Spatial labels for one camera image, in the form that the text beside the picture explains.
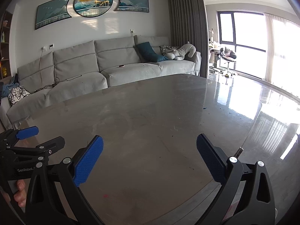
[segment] small object on sofa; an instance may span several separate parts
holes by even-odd
[[[10,83],[9,85],[3,85],[2,92],[1,92],[1,98],[7,97],[9,94],[10,89],[20,86],[19,83]]]
[[[158,63],[169,60],[165,56],[156,54],[149,42],[138,44],[136,45],[136,47],[139,50],[139,53],[142,55],[142,57],[149,62]]]
[[[178,49],[179,49],[178,46],[160,46],[160,51],[163,56],[168,52],[178,50]]]
[[[13,106],[28,95],[30,95],[30,92],[25,90],[23,86],[18,86],[9,90],[8,99],[10,104]]]
[[[192,58],[196,52],[196,47],[192,44],[188,43],[183,45],[180,49],[175,50],[173,52],[169,52],[165,54],[165,57],[169,58],[170,60],[184,60],[185,55],[188,53],[188,57]]]

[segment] sunlight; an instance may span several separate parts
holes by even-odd
[[[97,19],[89,19],[82,21],[83,24],[91,27],[92,29],[98,30],[98,20]]]
[[[300,111],[296,107],[281,107],[270,104],[262,104],[261,111],[268,114],[272,118],[288,124],[300,124]]]
[[[228,100],[228,94],[229,94],[230,87],[224,84],[220,84],[220,89],[218,93],[218,99],[217,102],[221,105],[226,106],[227,100]]]
[[[235,85],[232,88],[229,108],[247,118],[254,119],[260,102],[261,87],[256,83],[250,84],[247,89],[244,85]]]
[[[119,33],[119,23],[117,18],[106,18],[104,20],[104,25],[106,34]]]
[[[284,151],[284,153],[281,155],[280,159],[284,159],[287,154],[290,152],[290,150],[293,148],[294,144],[297,143],[298,140],[298,134],[300,134],[300,126],[298,127],[295,136],[292,138],[290,144],[288,145],[288,147],[286,148],[286,150]]]

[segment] window frame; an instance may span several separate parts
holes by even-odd
[[[263,49],[259,49],[259,48],[252,47],[252,46],[244,46],[244,45],[240,45],[240,44],[236,43],[236,24],[235,24],[235,21],[234,21],[234,13],[250,13],[250,14],[257,14],[257,15],[264,16],[263,13],[255,13],[255,12],[248,12],[248,11],[247,12],[243,12],[243,11],[218,11],[218,23],[219,23],[218,24],[218,29],[219,29],[220,44],[227,44],[227,45],[234,46],[235,52],[236,52],[236,47],[237,46],[241,46],[241,47],[246,47],[246,48],[249,48],[249,49],[258,50],[258,51],[261,51],[261,52],[266,52],[266,50],[263,50]],[[220,14],[231,14],[232,31],[233,31],[233,42],[231,42],[231,41],[223,41],[222,40],[221,17],[220,17]],[[233,70],[238,71],[238,70],[236,70],[236,64],[234,64]]]

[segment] finger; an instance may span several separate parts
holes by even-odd
[[[26,199],[19,202],[18,205],[19,205],[19,207],[25,207],[26,206]]]
[[[17,181],[17,187],[18,187],[19,191],[22,191],[25,189],[25,182],[23,179]]]
[[[26,191],[18,191],[17,193],[14,194],[13,198],[15,199],[16,202],[21,202],[26,199]]]

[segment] gray sofa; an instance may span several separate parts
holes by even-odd
[[[39,109],[108,87],[171,74],[199,75],[199,52],[192,58],[186,56],[182,61],[146,62],[135,45],[148,41],[158,54],[161,54],[159,46],[170,46],[167,37],[95,40],[50,52],[41,60],[19,67],[19,83],[30,93],[52,85],[55,78],[59,78],[60,82],[51,89],[28,95],[13,106],[7,97],[3,98],[0,106],[3,126],[16,129]]]

